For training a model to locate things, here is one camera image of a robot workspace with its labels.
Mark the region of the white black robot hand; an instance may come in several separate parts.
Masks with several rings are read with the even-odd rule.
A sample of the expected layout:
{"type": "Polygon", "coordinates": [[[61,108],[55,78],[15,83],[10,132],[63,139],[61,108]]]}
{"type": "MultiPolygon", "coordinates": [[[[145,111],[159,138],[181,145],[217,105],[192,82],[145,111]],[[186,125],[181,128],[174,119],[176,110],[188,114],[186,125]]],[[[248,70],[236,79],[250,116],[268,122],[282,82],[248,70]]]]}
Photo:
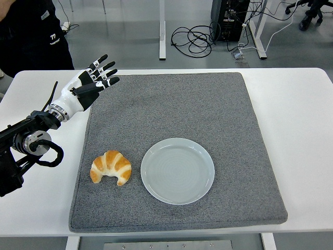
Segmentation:
{"type": "Polygon", "coordinates": [[[101,91],[116,84],[119,81],[119,77],[114,76],[117,69],[107,71],[115,62],[101,66],[107,57],[105,54],[86,69],[79,71],[61,90],[61,96],[52,101],[48,111],[60,121],[68,121],[77,112],[87,110],[97,100],[101,91]]]}

